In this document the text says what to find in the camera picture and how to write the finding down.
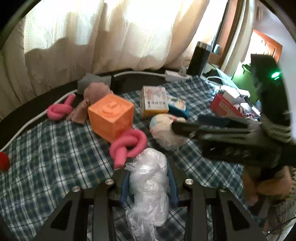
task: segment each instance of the wall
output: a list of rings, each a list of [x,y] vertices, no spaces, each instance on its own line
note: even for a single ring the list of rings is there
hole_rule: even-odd
[[[296,43],[281,21],[267,8],[263,10],[263,19],[255,22],[254,29],[283,45],[279,65],[286,80],[292,110],[293,136],[296,139]]]

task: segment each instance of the cardboard box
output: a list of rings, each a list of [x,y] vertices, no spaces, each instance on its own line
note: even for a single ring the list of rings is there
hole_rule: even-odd
[[[235,89],[227,90],[224,92],[223,97],[229,101],[229,103],[233,104],[235,100],[240,96],[239,92]]]
[[[168,113],[168,100],[165,87],[143,86],[140,97],[142,117]]]
[[[210,108],[219,116],[223,117],[244,117],[233,105],[220,93],[213,99]]]
[[[132,128],[134,105],[114,94],[108,94],[88,108],[91,128],[114,142],[122,132]]]

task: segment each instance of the white plastic wrap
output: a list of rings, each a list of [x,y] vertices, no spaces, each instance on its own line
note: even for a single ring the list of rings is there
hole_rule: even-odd
[[[155,226],[162,226],[168,218],[167,159],[161,152],[146,148],[125,169],[131,171],[130,190],[135,198],[134,206],[126,211],[130,231],[137,241],[155,241]]]
[[[177,150],[183,146],[187,138],[176,135],[171,128],[173,121],[186,122],[183,117],[169,114],[158,114],[151,119],[149,128],[156,142],[166,150]]]

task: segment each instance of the charger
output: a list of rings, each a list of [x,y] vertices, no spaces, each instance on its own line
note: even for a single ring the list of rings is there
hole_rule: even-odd
[[[178,73],[178,72],[166,70],[165,71],[165,80],[167,82],[176,82],[176,81],[181,81],[181,80],[188,80],[192,77],[191,75],[182,76],[180,73],[182,73],[182,72],[180,71]]]

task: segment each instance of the product box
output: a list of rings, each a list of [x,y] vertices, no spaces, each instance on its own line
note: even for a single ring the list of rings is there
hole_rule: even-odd
[[[240,97],[237,90],[227,90],[224,92],[223,97],[229,101],[229,103],[234,104],[235,100]]]
[[[219,116],[223,117],[244,117],[228,100],[220,93],[213,99],[210,108]]]
[[[167,96],[169,113],[177,117],[184,117],[187,119],[189,117],[189,107],[186,101],[171,95]]]
[[[143,86],[140,97],[142,117],[168,113],[168,100],[165,87]]]

